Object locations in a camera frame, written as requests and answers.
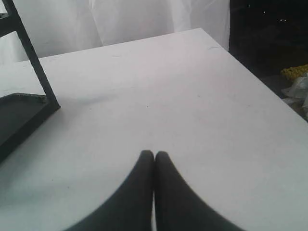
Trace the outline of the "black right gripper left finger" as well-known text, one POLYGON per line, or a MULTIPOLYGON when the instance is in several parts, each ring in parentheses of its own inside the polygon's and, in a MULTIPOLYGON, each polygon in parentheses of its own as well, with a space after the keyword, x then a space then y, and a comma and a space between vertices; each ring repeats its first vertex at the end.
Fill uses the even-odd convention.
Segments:
POLYGON ((141 152, 120 187, 69 231, 150 231, 152 229, 154 154, 141 152))

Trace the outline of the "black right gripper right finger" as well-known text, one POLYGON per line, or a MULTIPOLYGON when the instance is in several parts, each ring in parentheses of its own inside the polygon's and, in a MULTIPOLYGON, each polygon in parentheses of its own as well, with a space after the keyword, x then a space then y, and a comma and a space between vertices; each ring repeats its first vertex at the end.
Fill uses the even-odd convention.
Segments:
POLYGON ((239 231, 186 183, 168 153, 155 157, 154 201, 158 231, 239 231))

